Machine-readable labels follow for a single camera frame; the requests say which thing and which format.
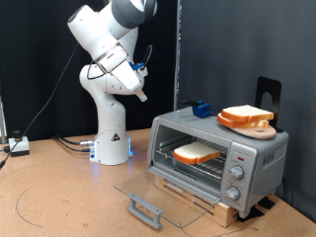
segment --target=black stand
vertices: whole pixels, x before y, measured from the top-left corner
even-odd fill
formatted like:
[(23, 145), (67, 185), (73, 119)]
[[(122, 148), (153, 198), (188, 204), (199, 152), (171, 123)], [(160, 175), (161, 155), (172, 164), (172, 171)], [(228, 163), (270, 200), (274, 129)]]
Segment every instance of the black stand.
[(276, 130), (276, 132), (283, 132), (282, 129), (277, 127), (280, 90), (281, 84), (279, 81), (266, 77), (258, 78), (255, 107), (260, 109), (264, 94), (266, 92), (270, 93), (273, 98), (272, 112), (275, 114), (275, 118), (270, 121), (270, 126), (272, 126)]

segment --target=toaster oven knob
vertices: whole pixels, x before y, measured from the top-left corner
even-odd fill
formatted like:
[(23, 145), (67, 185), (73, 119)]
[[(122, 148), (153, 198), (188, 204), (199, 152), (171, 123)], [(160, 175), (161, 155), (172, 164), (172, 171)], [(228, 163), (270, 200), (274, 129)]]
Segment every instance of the toaster oven knob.
[(244, 171), (240, 166), (234, 166), (230, 168), (229, 172), (237, 180), (240, 180), (244, 177)]
[(231, 199), (234, 199), (234, 200), (237, 200), (240, 196), (239, 194), (239, 191), (234, 188), (234, 187), (230, 187), (226, 192), (225, 192), (226, 196), (228, 198), (231, 198)]

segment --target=tabletop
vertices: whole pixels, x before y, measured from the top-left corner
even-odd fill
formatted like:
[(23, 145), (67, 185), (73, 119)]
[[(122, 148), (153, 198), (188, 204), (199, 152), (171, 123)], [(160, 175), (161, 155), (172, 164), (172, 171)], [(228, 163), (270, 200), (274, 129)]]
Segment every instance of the tabletop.
[[(114, 185), (147, 169), (150, 129), (128, 131), (134, 156), (126, 163), (92, 163), (87, 153), (55, 140), (30, 142), (31, 154), (11, 157), (0, 171), (1, 236), (316, 236), (316, 225), (276, 196), (265, 215), (223, 228), (205, 216), (181, 229), (162, 219), (153, 229), (126, 210)], [(92, 139), (94, 135), (71, 137)]]

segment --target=black backdrop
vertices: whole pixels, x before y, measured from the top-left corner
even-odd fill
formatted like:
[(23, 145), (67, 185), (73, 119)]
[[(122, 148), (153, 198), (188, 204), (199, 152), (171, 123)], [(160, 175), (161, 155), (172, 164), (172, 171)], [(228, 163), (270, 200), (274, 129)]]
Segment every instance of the black backdrop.
[(227, 107), (254, 106), (258, 77), (280, 81), (277, 126), (289, 142), (277, 194), (316, 221), (316, 2), (182, 4), (179, 99), (204, 100), (217, 115)]
[[(76, 45), (68, 18), (82, 5), (95, 11), (102, 0), (1, 1), (0, 80), (9, 136), (26, 129), (44, 106)], [(134, 60), (138, 62), (149, 44), (153, 53), (143, 91), (148, 101), (136, 96), (117, 96), (126, 108), (126, 128), (151, 127), (152, 120), (173, 109), (176, 62), (177, 1), (158, 1), (156, 16), (140, 26)], [(80, 85), (79, 72), (90, 55), (79, 45), (56, 93), (35, 121), (29, 140), (94, 134), (97, 111), (91, 96)]]

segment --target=toast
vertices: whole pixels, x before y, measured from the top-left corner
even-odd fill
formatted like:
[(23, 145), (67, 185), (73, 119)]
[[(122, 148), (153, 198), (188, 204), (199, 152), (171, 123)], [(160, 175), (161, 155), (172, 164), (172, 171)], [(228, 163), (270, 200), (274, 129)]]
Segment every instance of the toast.
[(175, 159), (191, 165), (203, 163), (207, 160), (218, 158), (219, 156), (220, 151), (210, 148), (200, 142), (193, 142), (174, 150)]
[(240, 106), (222, 110), (221, 116), (233, 121), (253, 122), (274, 119), (275, 114), (251, 106)]
[(267, 120), (259, 120), (259, 121), (247, 121), (247, 122), (239, 122), (230, 120), (228, 118), (224, 118), (221, 114), (217, 115), (217, 121), (224, 125), (229, 127), (239, 127), (239, 128), (250, 128), (250, 127), (268, 127), (269, 122)]

